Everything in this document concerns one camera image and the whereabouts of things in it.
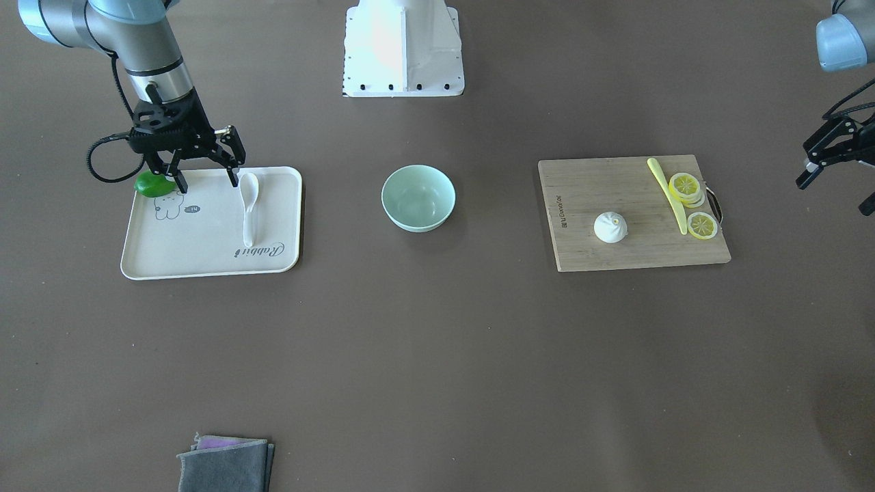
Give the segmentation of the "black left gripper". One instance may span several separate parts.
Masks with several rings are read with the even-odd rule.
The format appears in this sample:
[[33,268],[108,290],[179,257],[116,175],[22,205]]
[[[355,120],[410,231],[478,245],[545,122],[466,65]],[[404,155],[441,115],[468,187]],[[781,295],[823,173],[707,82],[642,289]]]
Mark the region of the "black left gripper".
[[829,118],[803,143],[809,161],[796,178],[796,187],[805,190],[820,174],[821,166],[857,161],[874,165],[874,122],[870,116],[858,122],[850,116]]

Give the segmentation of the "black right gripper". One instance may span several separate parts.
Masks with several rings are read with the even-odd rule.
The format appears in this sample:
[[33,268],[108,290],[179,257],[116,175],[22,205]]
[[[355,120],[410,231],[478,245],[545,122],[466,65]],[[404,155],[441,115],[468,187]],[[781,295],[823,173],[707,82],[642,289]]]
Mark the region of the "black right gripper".
[[165,174],[187,194],[188,184],[179,170],[182,160],[207,158],[227,172],[232,187],[239,186],[239,167],[246,150],[237,128],[216,130],[209,124],[197,90],[175,102],[154,104],[141,100],[135,106],[129,146],[145,156],[151,171]]

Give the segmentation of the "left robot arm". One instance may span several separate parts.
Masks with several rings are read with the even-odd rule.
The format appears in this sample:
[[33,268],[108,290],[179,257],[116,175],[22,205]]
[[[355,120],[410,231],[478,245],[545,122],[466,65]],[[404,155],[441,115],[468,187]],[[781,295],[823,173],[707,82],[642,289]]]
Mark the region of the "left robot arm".
[[[816,44],[819,65],[825,72],[872,65],[873,2],[832,1],[831,15],[816,25]],[[854,118],[857,112],[873,109],[873,103],[844,106],[869,88],[873,88],[873,80],[838,100],[822,116],[823,125],[803,142],[807,160],[796,180],[798,188],[807,188],[827,166],[849,161],[873,165],[873,116]]]

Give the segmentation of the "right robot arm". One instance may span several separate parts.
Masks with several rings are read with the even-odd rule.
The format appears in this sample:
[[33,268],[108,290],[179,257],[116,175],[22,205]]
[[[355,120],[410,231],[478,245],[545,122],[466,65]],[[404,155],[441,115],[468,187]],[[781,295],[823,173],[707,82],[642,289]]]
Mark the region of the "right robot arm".
[[20,1],[26,28],[40,40],[68,48],[91,48],[121,62],[137,105],[128,108],[131,129],[124,139],[151,174],[188,190],[179,162],[206,158],[220,164],[233,187],[246,152],[237,129],[215,130],[167,20],[171,1]]

